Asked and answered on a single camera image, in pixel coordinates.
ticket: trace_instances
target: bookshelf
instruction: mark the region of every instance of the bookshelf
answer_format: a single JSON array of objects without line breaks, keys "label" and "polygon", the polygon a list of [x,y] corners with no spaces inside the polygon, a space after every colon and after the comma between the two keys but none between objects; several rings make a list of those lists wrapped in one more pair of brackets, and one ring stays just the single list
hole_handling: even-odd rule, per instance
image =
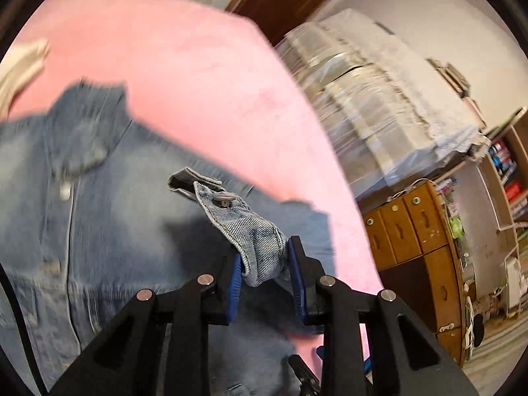
[{"label": "bookshelf", "polygon": [[[490,149],[491,153],[486,154],[479,164],[463,161],[436,180],[456,180],[450,194],[464,228],[457,248],[462,260],[464,253],[472,259],[477,297],[505,285],[508,281],[506,260],[510,257],[521,260],[521,252],[526,251],[527,108],[521,109],[494,133],[492,146],[497,142],[500,146]],[[501,153],[494,153],[497,149],[502,150]]]}]

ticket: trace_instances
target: metal screw head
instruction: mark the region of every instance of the metal screw head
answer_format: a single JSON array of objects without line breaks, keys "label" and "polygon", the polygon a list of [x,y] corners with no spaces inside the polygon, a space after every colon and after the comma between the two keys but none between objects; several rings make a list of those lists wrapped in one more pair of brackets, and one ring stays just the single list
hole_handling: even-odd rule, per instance
[{"label": "metal screw head", "polygon": [[322,276],[319,282],[326,287],[332,287],[335,284],[335,278],[332,276]]},{"label": "metal screw head", "polygon": [[215,280],[211,274],[202,274],[198,277],[198,283],[201,285],[210,285]]},{"label": "metal screw head", "polygon": [[396,299],[396,293],[394,293],[392,290],[386,289],[381,292],[381,298],[386,301],[392,302]]},{"label": "metal screw head", "polygon": [[229,192],[218,192],[213,198],[213,202],[223,209],[231,207],[231,202],[237,199],[235,194]]},{"label": "metal screw head", "polygon": [[137,294],[136,298],[140,301],[148,301],[152,297],[152,290],[150,289],[141,289]]}]

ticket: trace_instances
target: drawer handle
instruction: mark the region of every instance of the drawer handle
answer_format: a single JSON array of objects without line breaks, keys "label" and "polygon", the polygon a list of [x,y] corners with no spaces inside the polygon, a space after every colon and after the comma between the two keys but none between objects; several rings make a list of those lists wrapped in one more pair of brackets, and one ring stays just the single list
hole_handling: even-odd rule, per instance
[{"label": "drawer handle", "polygon": [[422,210],[422,217],[423,217],[423,224],[424,226],[429,229],[429,218],[427,217],[427,214],[425,211]]},{"label": "drawer handle", "polygon": [[442,326],[440,329],[438,329],[439,333],[445,332],[446,330],[451,330],[455,328],[454,323],[449,323],[447,326]]},{"label": "drawer handle", "polygon": [[400,225],[398,225],[398,223],[396,224],[396,229],[398,230],[398,236],[401,240],[403,240],[403,231],[401,230]]}]

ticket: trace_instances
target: blue gripper pad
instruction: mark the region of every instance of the blue gripper pad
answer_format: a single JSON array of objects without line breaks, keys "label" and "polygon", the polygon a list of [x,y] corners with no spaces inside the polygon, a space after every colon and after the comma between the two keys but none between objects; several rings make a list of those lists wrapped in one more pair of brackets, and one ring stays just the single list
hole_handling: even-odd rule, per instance
[{"label": "blue gripper pad", "polygon": [[[319,345],[319,347],[316,348],[315,352],[317,353],[317,355],[322,361],[325,360],[325,348],[322,345]],[[372,362],[369,357],[363,361],[363,370],[365,371],[365,375],[368,374],[371,369],[372,369]]]},{"label": "blue gripper pad", "polygon": [[240,255],[236,253],[233,259],[233,272],[231,273],[231,280],[229,281],[227,309],[225,312],[228,323],[231,323],[231,321],[234,319],[234,316],[237,314],[241,287],[242,259],[240,258]]},{"label": "blue gripper pad", "polygon": [[306,287],[303,276],[300,273],[299,261],[295,254],[294,245],[291,239],[288,240],[288,257],[290,263],[291,288],[294,293],[295,314],[304,322],[306,318]]}]

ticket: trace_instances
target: book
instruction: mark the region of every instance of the book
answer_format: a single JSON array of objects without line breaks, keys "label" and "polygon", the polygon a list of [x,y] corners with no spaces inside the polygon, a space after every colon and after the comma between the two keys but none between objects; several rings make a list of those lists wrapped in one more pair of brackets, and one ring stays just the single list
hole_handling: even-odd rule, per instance
[{"label": "book", "polygon": [[493,156],[493,159],[498,159],[501,164],[503,162],[506,162],[508,159],[510,159],[512,156],[510,154],[510,151],[508,150],[508,148],[504,147],[503,149],[501,149],[500,151],[498,151],[494,156]]},{"label": "book", "polygon": [[524,207],[521,211],[517,212],[513,215],[513,219],[517,220],[521,217],[523,217],[526,213],[528,213],[528,207]]},{"label": "book", "polygon": [[521,183],[519,180],[514,180],[509,186],[505,188],[506,198],[508,202],[513,201],[517,196],[521,195]]},{"label": "book", "polygon": [[496,153],[498,153],[504,148],[506,148],[506,144],[504,144],[504,141],[497,140],[490,146],[488,153],[490,156],[494,156]]},{"label": "book", "polygon": [[508,180],[511,178],[515,170],[517,169],[517,162],[512,162],[506,173],[501,178],[501,184],[504,186],[506,183],[508,183]]},{"label": "book", "polygon": [[528,205],[528,198],[524,198],[521,202],[519,202],[515,207],[511,209],[511,214],[516,215],[519,211],[521,211],[526,205]]},{"label": "book", "polygon": [[505,162],[496,162],[493,161],[493,164],[495,165],[495,169],[497,170],[498,176],[502,178],[504,174],[510,169],[510,167],[513,165],[513,161],[511,159],[508,159]]}]

